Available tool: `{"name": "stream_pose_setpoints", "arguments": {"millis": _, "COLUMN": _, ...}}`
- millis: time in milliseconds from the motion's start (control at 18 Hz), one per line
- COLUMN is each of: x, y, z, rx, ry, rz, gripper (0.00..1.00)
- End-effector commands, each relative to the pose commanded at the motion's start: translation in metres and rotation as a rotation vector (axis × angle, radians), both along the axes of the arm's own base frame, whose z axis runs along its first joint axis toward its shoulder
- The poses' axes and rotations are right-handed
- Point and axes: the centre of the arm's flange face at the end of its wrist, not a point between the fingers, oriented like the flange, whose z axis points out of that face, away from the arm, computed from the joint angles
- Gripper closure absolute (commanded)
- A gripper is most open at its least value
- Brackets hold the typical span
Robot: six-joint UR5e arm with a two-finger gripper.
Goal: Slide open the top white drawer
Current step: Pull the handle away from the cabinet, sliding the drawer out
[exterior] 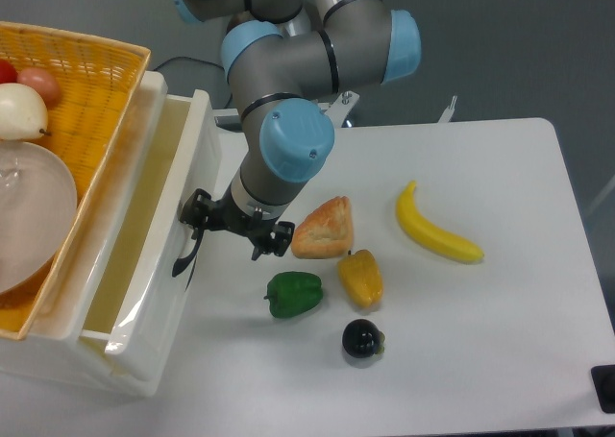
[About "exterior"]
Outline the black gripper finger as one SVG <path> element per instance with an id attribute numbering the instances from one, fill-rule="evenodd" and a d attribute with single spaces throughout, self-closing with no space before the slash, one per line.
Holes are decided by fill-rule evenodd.
<path id="1" fill-rule="evenodd" d="M 204 228 L 212 210 L 211 196 L 202 188 L 197 188 L 182 207 L 179 220 L 192 230 L 191 237 L 196 238 Z"/>
<path id="2" fill-rule="evenodd" d="M 250 232 L 250 242 L 254 249 L 251 259 L 262 255 L 284 256 L 289 248 L 295 231 L 295 224 L 287 221 L 271 221 L 258 226 Z"/>

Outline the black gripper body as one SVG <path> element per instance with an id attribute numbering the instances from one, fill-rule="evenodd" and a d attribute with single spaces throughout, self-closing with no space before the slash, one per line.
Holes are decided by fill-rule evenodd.
<path id="1" fill-rule="evenodd" d="M 212 201 L 212 210 L 209 214 L 210 231 L 227 231 L 235 235 L 247 238 L 250 241 L 250 232 L 266 222 L 261 213 L 247 214 L 243 212 L 227 195 L 221 200 Z"/>

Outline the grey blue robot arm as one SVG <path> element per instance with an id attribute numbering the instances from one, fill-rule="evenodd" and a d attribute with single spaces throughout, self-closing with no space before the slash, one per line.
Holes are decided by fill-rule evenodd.
<path id="1" fill-rule="evenodd" d="M 284 255 L 294 226 L 282 218 L 334 144 L 321 97 L 414 73 L 415 19 L 382 0 L 174 0 L 188 22 L 239 17 L 221 61 L 248 151 L 219 200 L 196 190 L 180 219 L 195 242 L 206 231 L 247 238 L 254 256 Z"/>

